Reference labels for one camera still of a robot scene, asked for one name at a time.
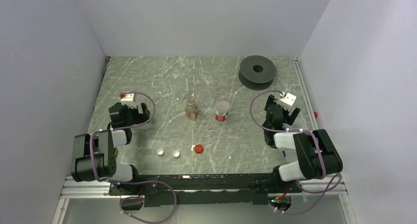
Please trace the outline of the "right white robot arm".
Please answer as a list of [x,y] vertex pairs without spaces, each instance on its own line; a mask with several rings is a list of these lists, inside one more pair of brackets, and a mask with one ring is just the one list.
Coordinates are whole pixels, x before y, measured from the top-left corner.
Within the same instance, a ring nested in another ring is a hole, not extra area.
[[290,181],[319,179],[343,169],[341,157],[325,129],[305,132],[284,128],[291,126],[300,112],[297,107],[291,108],[295,99],[294,95],[280,99],[269,95],[264,108],[265,142],[273,149],[281,149],[286,159],[284,165],[275,167],[272,172],[271,186],[277,192],[288,188]]

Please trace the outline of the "clear bottle blue white cap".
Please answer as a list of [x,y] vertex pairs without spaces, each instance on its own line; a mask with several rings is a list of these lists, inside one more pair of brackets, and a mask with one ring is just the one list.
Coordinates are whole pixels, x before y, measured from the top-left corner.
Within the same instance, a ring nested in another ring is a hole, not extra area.
[[205,107],[212,107],[215,101],[214,88],[212,87],[213,77],[206,75],[204,77],[203,89],[200,99]]

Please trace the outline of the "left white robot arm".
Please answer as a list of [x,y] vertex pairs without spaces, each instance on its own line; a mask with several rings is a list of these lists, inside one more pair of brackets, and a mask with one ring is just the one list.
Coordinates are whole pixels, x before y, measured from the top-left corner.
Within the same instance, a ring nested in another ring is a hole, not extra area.
[[74,137],[71,176],[76,182],[122,182],[128,194],[136,194],[142,185],[137,169],[117,162],[116,150],[131,142],[131,127],[149,121],[150,111],[143,102],[140,107],[118,102],[108,111],[111,121],[105,130]]

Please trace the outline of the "water bottle red label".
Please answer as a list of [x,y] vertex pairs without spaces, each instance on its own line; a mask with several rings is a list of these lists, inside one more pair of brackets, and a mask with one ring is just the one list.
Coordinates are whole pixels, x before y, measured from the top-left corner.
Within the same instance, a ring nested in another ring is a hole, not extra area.
[[219,122],[224,122],[228,119],[231,109],[229,94],[222,92],[215,104],[215,119]]

